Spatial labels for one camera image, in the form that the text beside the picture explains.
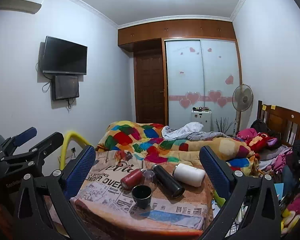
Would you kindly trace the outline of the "dark green cup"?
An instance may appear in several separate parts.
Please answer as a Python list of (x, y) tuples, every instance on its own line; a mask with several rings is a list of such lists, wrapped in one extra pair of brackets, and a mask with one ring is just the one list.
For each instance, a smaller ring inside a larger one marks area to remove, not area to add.
[(139, 208), (146, 209), (151, 203), (152, 190), (146, 185), (137, 185), (132, 189), (132, 197)]

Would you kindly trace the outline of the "clear plastic cup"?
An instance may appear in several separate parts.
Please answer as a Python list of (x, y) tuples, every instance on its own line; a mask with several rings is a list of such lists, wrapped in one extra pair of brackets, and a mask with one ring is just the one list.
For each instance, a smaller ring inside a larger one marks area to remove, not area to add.
[(155, 183), (155, 173), (153, 170), (144, 170), (142, 172), (143, 175), (143, 185), (146, 185), (151, 188), (151, 190), (154, 192), (157, 188), (157, 185)]

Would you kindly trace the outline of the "yellow plush toy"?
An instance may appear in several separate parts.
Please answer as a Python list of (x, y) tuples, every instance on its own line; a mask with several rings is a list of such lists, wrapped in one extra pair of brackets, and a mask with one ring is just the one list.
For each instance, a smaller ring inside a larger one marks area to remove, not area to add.
[(289, 211), (288, 209), (285, 209), (281, 220), (281, 235), (291, 232), (299, 219), (300, 214), (296, 213), (295, 211)]

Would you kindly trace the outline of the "light blue booklet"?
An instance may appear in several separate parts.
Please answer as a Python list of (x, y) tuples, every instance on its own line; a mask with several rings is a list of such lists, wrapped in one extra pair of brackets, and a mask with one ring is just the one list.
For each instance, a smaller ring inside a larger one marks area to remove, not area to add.
[(280, 202), (283, 198), (284, 183), (275, 183), (274, 186), (275, 186), (275, 191), (277, 194), (278, 201)]

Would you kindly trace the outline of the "newspaper print tablecloth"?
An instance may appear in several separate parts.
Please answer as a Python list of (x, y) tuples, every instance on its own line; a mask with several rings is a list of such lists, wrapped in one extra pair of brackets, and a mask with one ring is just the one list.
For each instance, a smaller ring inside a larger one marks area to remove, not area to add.
[(93, 239), (198, 239), (213, 219), (213, 186), (197, 152), (182, 159), (98, 152), (70, 206)]

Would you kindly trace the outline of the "red plush toy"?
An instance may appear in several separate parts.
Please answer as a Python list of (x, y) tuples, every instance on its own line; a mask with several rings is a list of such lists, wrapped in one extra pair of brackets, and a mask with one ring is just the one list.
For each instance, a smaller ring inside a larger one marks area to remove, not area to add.
[(262, 153), (265, 150), (274, 150), (281, 146), (281, 141), (277, 137), (271, 137), (267, 133), (258, 133), (255, 137), (247, 141), (247, 145), (255, 153)]

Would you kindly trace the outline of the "white thermos bottle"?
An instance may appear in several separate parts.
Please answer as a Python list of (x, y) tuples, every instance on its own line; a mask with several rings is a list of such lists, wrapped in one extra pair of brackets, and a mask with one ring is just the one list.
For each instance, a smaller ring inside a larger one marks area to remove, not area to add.
[(206, 172), (200, 168), (179, 163), (173, 171), (173, 178), (193, 187), (200, 187)]

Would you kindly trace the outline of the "wooden bed headboard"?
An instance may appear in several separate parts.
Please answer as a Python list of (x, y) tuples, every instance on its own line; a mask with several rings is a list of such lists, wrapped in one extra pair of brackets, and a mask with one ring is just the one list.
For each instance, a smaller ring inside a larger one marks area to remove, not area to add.
[(279, 133), (282, 144), (292, 146), (300, 140), (300, 113), (275, 105), (265, 105), (261, 100), (257, 104), (257, 118), (267, 127)]

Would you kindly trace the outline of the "dry twig bundle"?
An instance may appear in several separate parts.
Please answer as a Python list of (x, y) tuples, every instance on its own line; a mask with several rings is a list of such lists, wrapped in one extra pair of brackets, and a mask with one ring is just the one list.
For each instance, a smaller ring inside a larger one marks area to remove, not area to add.
[(226, 134), (230, 130), (234, 122), (230, 121), (229, 118), (221, 117), (220, 119), (215, 120), (215, 124), (218, 132)]

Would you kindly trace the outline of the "red thermos bottle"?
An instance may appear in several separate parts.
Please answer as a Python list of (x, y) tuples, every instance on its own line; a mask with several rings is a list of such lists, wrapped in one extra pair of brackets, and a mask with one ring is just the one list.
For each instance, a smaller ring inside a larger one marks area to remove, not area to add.
[(139, 185), (143, 180), (143, 169), (137, 169), (130, 172), (120, 180), (121, 186), (125, 190), (130, 190), (136, 185)]

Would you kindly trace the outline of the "brown wooden door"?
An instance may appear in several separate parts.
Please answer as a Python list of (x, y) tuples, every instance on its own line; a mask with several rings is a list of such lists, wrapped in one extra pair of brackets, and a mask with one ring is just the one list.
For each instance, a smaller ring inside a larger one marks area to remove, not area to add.
[(165, 123), (164, 69), (162, 51), (134, 54), (134, 93), (138, 123)]

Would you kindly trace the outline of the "white sliding wardrobe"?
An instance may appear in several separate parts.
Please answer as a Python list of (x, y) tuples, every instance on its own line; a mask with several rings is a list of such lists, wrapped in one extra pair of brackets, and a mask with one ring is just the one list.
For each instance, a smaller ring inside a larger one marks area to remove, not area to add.
[(234, 124), (226, 135), (233, 135), (236, 111), (232, 95), (240, 84), (237, 47), (234, 41), (196, 39), (165, 42), (167, 66), (168, 124), (181, 128), (191, 121), (193, 107), (207, 107), (216, 119), (229, 118)]

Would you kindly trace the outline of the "wooden overhead cabinets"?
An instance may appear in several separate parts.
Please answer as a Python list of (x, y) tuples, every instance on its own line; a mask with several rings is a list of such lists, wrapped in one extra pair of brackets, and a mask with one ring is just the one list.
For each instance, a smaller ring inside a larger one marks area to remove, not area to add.
[(129, 52), (161, 47), (162, 40), (172, 38), (216, 38), (235, 40), (231, 22), (181, 19), (150, 22), (118, 30), (118, 46)]

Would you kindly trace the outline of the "small wall monitor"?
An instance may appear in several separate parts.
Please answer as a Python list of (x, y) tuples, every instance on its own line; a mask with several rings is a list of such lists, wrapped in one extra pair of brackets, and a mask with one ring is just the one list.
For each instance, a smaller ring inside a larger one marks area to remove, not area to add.
[(52, 100), (67, 100), (79, 97), (78, 76), (55, 75), (51, 83)]

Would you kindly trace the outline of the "large wall television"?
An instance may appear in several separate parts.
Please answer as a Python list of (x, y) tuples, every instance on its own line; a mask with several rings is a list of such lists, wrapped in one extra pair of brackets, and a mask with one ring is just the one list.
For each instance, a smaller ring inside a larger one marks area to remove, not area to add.
[(40, 61), (46, 74), (87, 74), (87, 46), (47, 36)]

